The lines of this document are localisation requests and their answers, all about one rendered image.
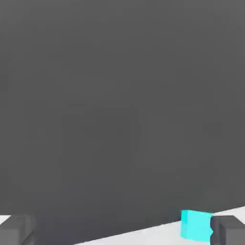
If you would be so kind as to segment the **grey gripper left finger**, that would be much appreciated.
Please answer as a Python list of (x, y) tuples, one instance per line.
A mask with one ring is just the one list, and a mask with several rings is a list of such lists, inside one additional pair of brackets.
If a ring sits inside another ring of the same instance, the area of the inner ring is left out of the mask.
[(35, 245), (34, 229), (34, 217), (12, 215), (0, 224), (0, 245)]

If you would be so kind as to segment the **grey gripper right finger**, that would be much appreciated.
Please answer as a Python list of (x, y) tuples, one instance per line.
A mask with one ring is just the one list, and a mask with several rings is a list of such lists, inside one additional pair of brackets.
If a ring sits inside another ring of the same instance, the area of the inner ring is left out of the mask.
[(245, 245), (245, 224), (235, 216), (213, 216), (210, 245)]

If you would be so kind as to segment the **small cyan cube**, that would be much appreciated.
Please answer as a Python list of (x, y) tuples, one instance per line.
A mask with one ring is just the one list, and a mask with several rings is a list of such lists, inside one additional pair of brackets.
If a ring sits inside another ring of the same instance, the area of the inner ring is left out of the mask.
[(180, 236), (184, 239), (209, 242), (213, 230), (210, 225), (213, 213), (194, 210), (181, 211)]

